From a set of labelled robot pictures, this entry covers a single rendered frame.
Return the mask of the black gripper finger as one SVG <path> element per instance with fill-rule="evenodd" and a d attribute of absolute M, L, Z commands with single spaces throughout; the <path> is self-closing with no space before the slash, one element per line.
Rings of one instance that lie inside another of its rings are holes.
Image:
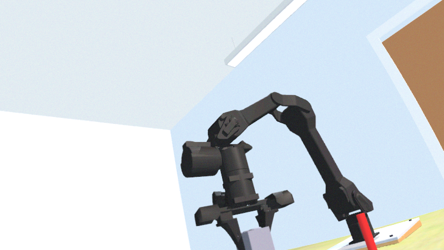
<path fill-rule="evenodd" d="M 240 231 L 240 228 L 238 225 L 237 218 L 226 219 L 226 220 L 220 221 L 215 226 L 222 227 L 225 231 L 227 231 L 227 233 L 229 234 L 229 236 L 231 237 L 231 239 L 233 240 L 233 242 L 237 246 L 238 250 L 245 250 L 245 246 L 243 243 L 243 238 L 242 238 L 242 234 L 241 234 L 241 231 Z"/>
<path fill-rule="evenodd" d="M 270 210 L 270 211 L 265 211 L 259 215 L 256 215 L 255 218 L 259 224 L 259 227 L 268 227 L 272 228 L 272 223 L 273 223 L 273 218 L 274 218 L 274 213 L 278 212 L 278 209 L 275 210 Z"/>

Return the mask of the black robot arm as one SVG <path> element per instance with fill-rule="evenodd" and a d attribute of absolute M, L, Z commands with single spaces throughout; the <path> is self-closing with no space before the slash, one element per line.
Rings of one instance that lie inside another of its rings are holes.
<path fill-rule="evenodd" d="M 280 105 L 287 106 L 283 112 L 277 110 Z M 346 220 L 353 239 L 349 245 L 365 241 L 356 217 L 361 213 L 366 216 L 373 238 L 378 236 L 380 232 L 374 232 L 367 214 L 374 210 L 372 201 L 341 174 L 316 129 L 316 115 L 311 104 L 296 95 L 273 92 L 243 110 L 221 114 L 209 127 L 206 142 L 186 141 L 182 145 L 181 170 L 184 177 L 214 176 L 218 170 L 223 176 L 233 170 L 249 169 L 245 154 L 253 147 L 243 140 L 238 144 L 230 143 L 267 114 L 285 124 L 304 143 L 326 185 L 323 199 L 328 209 L 339 222 Z M 360 212 L 349 214 L 357 210 Z"/>

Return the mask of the red peg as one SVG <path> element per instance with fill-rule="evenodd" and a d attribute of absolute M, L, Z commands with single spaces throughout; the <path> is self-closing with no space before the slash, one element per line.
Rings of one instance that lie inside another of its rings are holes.
<path fill-rule="evenodd" d="M 377 250 L 374 238 L 364 213 L 356 215 L 368 250 Z"/>

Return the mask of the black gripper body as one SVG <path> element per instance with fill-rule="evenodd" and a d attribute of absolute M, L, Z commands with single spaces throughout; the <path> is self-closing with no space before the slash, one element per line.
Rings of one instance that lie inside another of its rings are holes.
<path fill-rule="evenodd" d="M 254 177 L 250 169 L 238 169 L 225 173 L 222 179 L 228 207 L 219 208 L 218 204 L 199 207 L 194 214 L 196 226 L 212 224 L 213 220 L 219 223 L 226 219 L 233 219 L 233 215 L 256 210 L 259 215 L 265 211 L 280 209 L 295 203 L 288 190 L 271 193 L 264 199 L 258 200 L 260 197 L 255 192 L 252 178 Z"/>

